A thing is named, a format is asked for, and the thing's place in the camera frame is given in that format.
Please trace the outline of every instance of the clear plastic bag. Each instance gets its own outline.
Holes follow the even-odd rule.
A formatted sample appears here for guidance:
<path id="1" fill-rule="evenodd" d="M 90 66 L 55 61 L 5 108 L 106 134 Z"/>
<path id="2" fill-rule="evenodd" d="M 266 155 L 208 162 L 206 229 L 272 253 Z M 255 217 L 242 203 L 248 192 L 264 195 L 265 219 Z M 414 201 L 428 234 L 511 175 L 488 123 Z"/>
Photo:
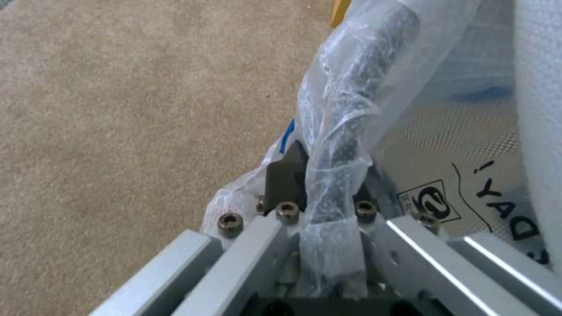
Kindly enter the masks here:
<path id="1" fill-rule="evenodd" d="M 500 196 L 516 196 L 520 207 L 513 214 L 532 217 L 521 155 L 513 145 L 511 12 L 509 0 L 352 1 L 344 22 L 319 48 L 298 94 L 293 139 L 310 156 L 298 295 L 367 294 L 352 197 L 373 164 L 390 184 L 385 194 L 402 213 L 422 211 L 428 205 L 424 199 L 433 198 L 434 208 L 423 211 L 445 207 L 447 216 L 476 218 L 475 224 L 468 215 L 456 222 L 441 217 L 453 236 L 487 228 L 461 194 L 460 172 L 485 171 L 468 187 L 477 188 L 476 198 L 482 190 L 484 197 L 497 198 L 488 194 L 490 172 L 501 176 L 519 168 L 501 183 Z M 473 133 L 480 125 L 490 129 Z M 464 149 L 455 147 L 461 141 Z M 217 193 L 203 232 L 215 229 L 218 216 L 229 210 L 251 220 L 256 196 L 263 194 L 265 166 L 280 157 L 278 148 L 279 142 L 260 168 Z M 490 159 L 500 157 L 502 168 L 487 169 Z M 424 195 L 424 188 L 438 193 Z M 484 217 L 498 217 L 498 210 L 509 206 L 498 204 L 503 202 L 513 201 L 489 200 L 496 204 Z M 495 221 L 494 229 L 507 240 L 509 227 Z M 542 240 L 532 237 L 514 244 L 538 256 Z"/>

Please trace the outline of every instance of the carpet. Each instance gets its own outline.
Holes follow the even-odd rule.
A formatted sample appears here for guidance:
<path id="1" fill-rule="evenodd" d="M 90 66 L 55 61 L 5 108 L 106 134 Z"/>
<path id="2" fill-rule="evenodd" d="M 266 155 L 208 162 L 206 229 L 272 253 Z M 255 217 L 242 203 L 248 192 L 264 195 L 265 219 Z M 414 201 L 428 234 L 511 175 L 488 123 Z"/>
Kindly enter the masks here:
<path id="1" fill-rule="evenodd" d="M 259 165 L 330 32 L 313 0 L 0 11 L 0 314 L 89 313 Z"/>

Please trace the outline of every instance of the black hole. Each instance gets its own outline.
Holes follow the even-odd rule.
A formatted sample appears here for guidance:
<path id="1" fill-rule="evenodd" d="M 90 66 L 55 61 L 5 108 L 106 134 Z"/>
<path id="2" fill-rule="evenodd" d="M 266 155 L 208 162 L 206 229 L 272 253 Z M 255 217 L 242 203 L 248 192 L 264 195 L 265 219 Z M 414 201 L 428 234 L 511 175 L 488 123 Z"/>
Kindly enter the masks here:
<path id="1" fill-rule="evenodd" d="M 421 302 L 426 302 L 432 309 L 435 309 L 435 312 L 438 312 L 439 315 L 443 316 L 453 316 L 453 314 L 439 301 L 433 293 L 428 290 L 421 290 L 418 293 L 418 300 Z"/>
<path id="2" fill-rule="evenodd" d="M 420 311 L 407 301 L 398 301 L 390 307 L 391 316 L 422 316 Z"/>
<path id="3" fill-rule="evenodd" d="M 435 297 L 433 296 L 433 293 L 431 293 L 428 290 L 421 290 L 418 293 L 418 299 L 419 300 L 433 300 Z"/>
<path id="4" fill-rule="evenodd" d="M 274 301 L 269 304 L 264 312 L 261 313 L 262 316 L 294 316 L 293 309 L 283 301 Z"/>
<path id="5" fill-rule="evenodd" d="M 371 203 L 367 203 L 367 202 L 361 202 L 359 203 L 359 207 L 364 209 L 364 210 L 372 210 L 373 206 L 371 205 Z"/>
<path id="6" fill-rule="evenodd" d="M 294 209 L 294 206 L 292 206 L 291 204 L 283 204 L 281 205 L 281 209 L 284 211 L 292 211 Z"/>
<path id="7" fill-rule="evenodd" d="M 237 220 L 236 216 L 234 216 L 234 215 L 227 215 L 227 216 L 223 217 L 223 222 L 225 222 L 225 223 L 234 223 L 234 222 L 236 222 L 236 220 Z"/>

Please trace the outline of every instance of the metal machine part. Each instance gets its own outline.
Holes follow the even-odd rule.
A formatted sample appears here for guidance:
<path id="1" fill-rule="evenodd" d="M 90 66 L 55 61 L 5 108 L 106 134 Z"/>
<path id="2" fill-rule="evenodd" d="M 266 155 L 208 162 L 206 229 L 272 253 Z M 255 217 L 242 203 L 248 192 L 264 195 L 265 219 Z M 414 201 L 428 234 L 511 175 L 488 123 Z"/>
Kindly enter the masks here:
<path id="1" fill-rule="evenodd" d="M 454 315 L 536 314 L 409 216 L 374 234 L 382 273 L 403 297 L 436 297 Z"/>
<path id="2" fill-rule="evenodd" d="M 179 305 L 179 315 L 237 315 L 254 294 L 273 286 L 289 257 L 283 225 L 258 216 Z"/>
<path id="3" fill-rule="evenodd" d="M 226 238 L 238 236 L 244 229 L 244 219 L 240 214 L 229 212 L 225 213 L 217 221 L 219 232 Z"/>
<path id="4" fill-rule="evenodd" d="M 259 195 L 257 197 L 257 204 L 256 204 L 256 213 L 259 215 L 265 215 L 265 205 L 264 205 L 264 196 Z"/>
<path id="5" fill-rule="evenodd" d="M 427 228 L 430 232 L 437 234 L 439 232 L 439 219 L 431 213 L 413 213 L 412 217 L 423 227 Z"/>
<path id="6" fill-rule="evenodd" d="M 379 211 L 376 201 L 361 200 L 355 202 L 355 215 L 360 223 L 368 224 L 375 221 L 375 216 Z"/>
<path id="7" fill-rule="evenodd" d="M 309 156 L 299 141 L 292 143 L 283 158 L 266 169 L 263 213 L 267 215 L 281 202 L 289 201 L 306 208 L 305 171 Z"/>
<path id="8" fill-rule="evenodd" d="M 277 204 L 275 208 L 275 214 L 277 219 L 279 219 L 285 225 L 294 225 L 298 223 L 298 214 L 300 209 L 298 205 L 293 202 L 281 202 Z"/>
<path id="9" fill-rule="evenodd" d="M 218 240 L 185 231 L 90 315 L 169 315 L 222 252 Z"/>
<path id="10" fill-rule="evenodd" d="M 92 315 L 275 315 L 268 311 L 283 304 L 294 316 L 327 306 L 327 315 L 341 308 L 357 315 L 562 314 L 555 276 L 495 236 L 446 242 L 409 216 L 385 222 L 380 214 L 360 225 L 369 298 L 295 299 L 304 220 L 283 225 L 276 217 L 256 216 L 205 276 L 220 244 L 184 232 Z M 403 301 L 411 313 L 396 314 Z"/>
<path id="11" fill-rule="evenodd" d="M 448 244 L 494 281 L 541 315 L 562 311 L 562 285 L 546 269 L 488 233 L 450 240 Z"/>

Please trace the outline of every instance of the hex socket bolt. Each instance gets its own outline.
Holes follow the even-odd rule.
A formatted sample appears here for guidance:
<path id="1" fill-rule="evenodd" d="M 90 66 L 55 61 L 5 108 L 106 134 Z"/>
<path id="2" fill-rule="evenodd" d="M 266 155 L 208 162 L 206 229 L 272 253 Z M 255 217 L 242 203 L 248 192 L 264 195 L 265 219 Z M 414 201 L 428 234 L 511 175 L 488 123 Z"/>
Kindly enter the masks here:
<path id="1" fill-rule="evenodd" d="M 294 225 L 298 223 L 298 214 L 300 209 L 293 202 L 281 202 L 275 208 L 277 219 L 285 225 Z"/>
<path id="2" fill-rule="evenodd" d="M 238 236 L 244 229 L 244 219 L 240 214 L 228 212 L 219 217 L 219 233 L 226 238 Z"/>
<path id="3" fill-rule="evenodd" d="M 359 223 L 369 224 L 374 222 L 378 211 L 379 206 L 376 202 L 362 200 L 355 203 L 355 215 L 357 215 Z"/>
<path id="4" fill-rule="evenodd" d="M 259 215 L 265 214 L 264 199 L 265 199 L 265 197 L 263 195 L 257 196 L 256 213 L 258 213 Z"/>
<path id="5" fill-rule="evenodd" d="M 440 222 L 431 213 L 415 213 L 412 217 L 423 227 L 427 228 L 430 232 L 437 234 L 439 232 Z"/>

